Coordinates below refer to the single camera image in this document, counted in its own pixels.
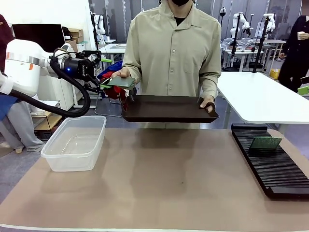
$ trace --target man's right hand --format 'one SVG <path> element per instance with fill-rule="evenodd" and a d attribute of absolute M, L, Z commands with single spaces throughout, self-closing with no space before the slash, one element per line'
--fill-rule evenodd
<path fill-rule="evenodd" d="M 123 67 L 121 70 L 116 71 L 112 74 L 112 78 L 115 78 L 117 76 L 120 76 L 122 78 L 130 77 L 130 71 L 127 67 Z"/>
<path fill-rule="evenodd" d="M 284 56 L 285 56 L 285 53 L 284 53 L 284 52 L 282 52 L 282 53 L 279 54 L 279 58 L 280 58 L 280 59 L 283 59 Z"/>

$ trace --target brown tray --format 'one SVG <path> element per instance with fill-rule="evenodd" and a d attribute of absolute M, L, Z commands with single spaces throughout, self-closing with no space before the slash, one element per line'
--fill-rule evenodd
<path fill-rule="evenodd" d="M 203 102 L 200 97 L 174 96 L 129 96 L 126 99 L 127 110 L 121 116 L 128 122 L 179 122 L 210 123 L 219 116 L 215 111 L 209 114 L 199 106 Z"/>

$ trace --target blue cloth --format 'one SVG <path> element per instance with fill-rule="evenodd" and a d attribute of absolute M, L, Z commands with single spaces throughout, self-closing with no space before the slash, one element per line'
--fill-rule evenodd
<path fill-rule="evenodd" d="M 116 62 L 114 64 L 112 64 L 111 66 L 109 66 L 106 70 L 104 70 L 102 73 L 100 73 L 98 75 L 98 79 L 102 79 L 102 76 L 108 72 L 116 72 L 121 70 L 122 68 L 122 61 Z"/>
<path fill-rule="evenodd" d="M 17 101 L 17 98 L 9 95 L 0 94 L 0 121 L 9 112 L 11 106 Z"/>

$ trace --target white table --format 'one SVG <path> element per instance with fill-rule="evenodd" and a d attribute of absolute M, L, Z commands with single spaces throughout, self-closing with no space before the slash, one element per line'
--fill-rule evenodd
<path fill-rule="evenodd" d="M 111 55 L 112 64 L 114 64 L 114 55 L 123 55 L 126 52 L 126 43 L 110 43 L 99 49 L 100 52 Z"/>
<path fill-rule="evenodd" d="M 261 73 L 223 72 L 218 89 L 227 101 L 224 128 L 231 108 L 248 123 L 309 124 L 309 101 Z"/>
<path fill-rule="evenodd" d="M 108 41 L 106 40 L 105 43 L 107 43 L 107 44 L 112 44 L 112 43 L 114 43 L 114 42 L 116 42 L 116 41 L 117 41 L 117 40 L 108 40 Z"/>
<path fill-rule="evenodd" d="M 279 44 L 281 44 L 281 47 L 280 47 L 280 50 L 279 50 L 279 54 L 280 54 L 281 51 L 282 51 L 283 45 L 286 44 L 286 41 L 283 41 L 283 40 L 265 40 L 264 43 L 265 43 L 265 44 L 267 43 L 267 44 L 275 44 L 275 45 L 276 45 L 275 54 L 274 54 L 274 56 L 273 56 L 273 58 L 272 58 L 270 70 L 269 70 L 269 73 L 268 73 L 268 75 L 270 75 L 270 72 L 271 72 L 272 66 L 273 66 L 273 64 L 274 64 L 277 51 L 278 51 L 278 46 L 279 46 Z"/>
<path fill-rule="evenodd" d="M 232 50 L 231 49 L 221 49 L 224 53 L 224 61 L 223 61 L 223 64 L 226 64 L 227 63 L 227 56 L 232 54 Z M 258 49 L 256 49 L 254 52 L 252 52 L 251 50 L 237 50 L 235 52 L 235 56 L 241 56 L 241 63 L 240 63 L 240 68 L 239 68 L 239 72 L 242 72 L 243 70 L 243 65 L 245 63 L 245 58 L 246 56 L 248 55 L 252 55 L 252 54 L 257 54 L 258 52 Z"/>

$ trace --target shirt pocket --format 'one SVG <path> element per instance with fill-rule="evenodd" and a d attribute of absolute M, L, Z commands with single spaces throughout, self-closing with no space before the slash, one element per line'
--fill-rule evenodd
<path fill-rule="evenodd" d="M 206 57 L 205 49 L 188 48 L 187 55 L 183 63 L 183 69 L 186 73 L 199 72 Z"/>

